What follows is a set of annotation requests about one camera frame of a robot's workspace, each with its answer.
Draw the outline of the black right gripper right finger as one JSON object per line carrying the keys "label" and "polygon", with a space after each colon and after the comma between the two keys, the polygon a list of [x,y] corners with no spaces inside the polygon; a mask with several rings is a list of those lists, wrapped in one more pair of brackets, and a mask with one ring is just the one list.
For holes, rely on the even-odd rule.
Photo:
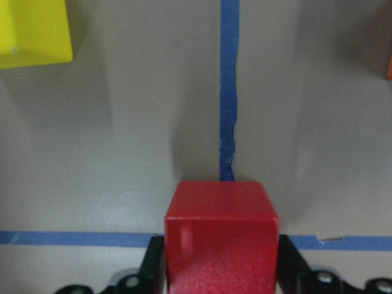
{"label": "black right gripper right finger", "polygon": [[312,270],[288,235],[279,235],[277,283],[283,293],[310,293]]}

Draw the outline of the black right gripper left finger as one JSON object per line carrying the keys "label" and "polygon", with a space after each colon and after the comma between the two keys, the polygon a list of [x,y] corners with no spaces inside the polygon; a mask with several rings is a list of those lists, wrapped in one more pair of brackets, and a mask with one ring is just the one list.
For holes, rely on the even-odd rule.
{"label": "black right gripper left finger", "polygon": [[163,236],[153,236],[148,244],[137,273],[136,293],[161,294],[166,281],[165,241]]}

